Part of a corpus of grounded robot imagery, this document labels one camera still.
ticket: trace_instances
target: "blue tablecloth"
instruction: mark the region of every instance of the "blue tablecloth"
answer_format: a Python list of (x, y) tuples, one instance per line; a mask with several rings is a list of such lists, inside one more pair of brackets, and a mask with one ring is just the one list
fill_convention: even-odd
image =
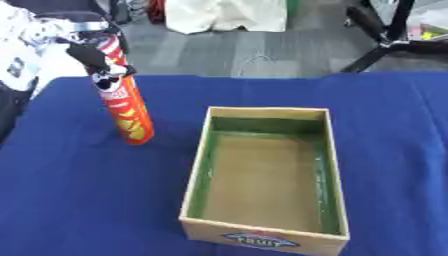
[(87, 78), (54, 81), (0, 150), (2, 256), (279, 256), (188, 241), (177, 220), (208, 106), (327, 107), (343, 255), (448, 255), (448, 73), (138, 77), (156, 136), (128, 146)]

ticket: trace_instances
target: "floor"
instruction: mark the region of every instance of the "floor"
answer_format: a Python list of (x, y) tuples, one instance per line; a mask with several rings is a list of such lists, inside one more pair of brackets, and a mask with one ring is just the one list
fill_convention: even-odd
[[(302, 0), (283, 33), (239, 30), (186, 36), (152, 25), (145, 17), (123, 30), (131, 46), (130, 61), (140, 74), (316, 77), (338, 72), (373, 46), (358, 28), (343, 27), (346, 3)], [(369, 71), (447, 69), (448, 60), (440, 57), (398, 55)]]

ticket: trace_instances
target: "cardboard box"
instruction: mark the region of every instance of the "cardboard box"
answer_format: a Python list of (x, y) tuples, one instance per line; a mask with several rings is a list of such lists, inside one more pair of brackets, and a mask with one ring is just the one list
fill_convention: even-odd
[(209, 108), (179, 219), (193, 240), (339, 254), (349, 230), (329, 111)]

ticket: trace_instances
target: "black chair base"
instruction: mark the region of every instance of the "black chair base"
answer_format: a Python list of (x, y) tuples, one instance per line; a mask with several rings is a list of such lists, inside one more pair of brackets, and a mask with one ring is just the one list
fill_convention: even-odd
[(341, 72), (362, 72), (393, 52), (409, 52), (414, 54), (448, 54), (448, 42), (412, 41), (403, 37), (406, 31), (406, 20), (412, 9), (413, 1), (401, 0), (390, 26), (384, 26), (377, 16), (368, 15), (363, 7), (349, 7), (347, 17), (354, 25), (361, 28), (378, 46), (360, 59), (348, 65)]

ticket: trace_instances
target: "white bag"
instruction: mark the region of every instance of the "white bag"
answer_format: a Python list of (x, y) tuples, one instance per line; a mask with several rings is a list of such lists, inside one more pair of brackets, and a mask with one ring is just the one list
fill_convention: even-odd
[(286, 28), (286, 0), (166, 0), (169, 29), (190, 34), (212, 30), (282, 32)]

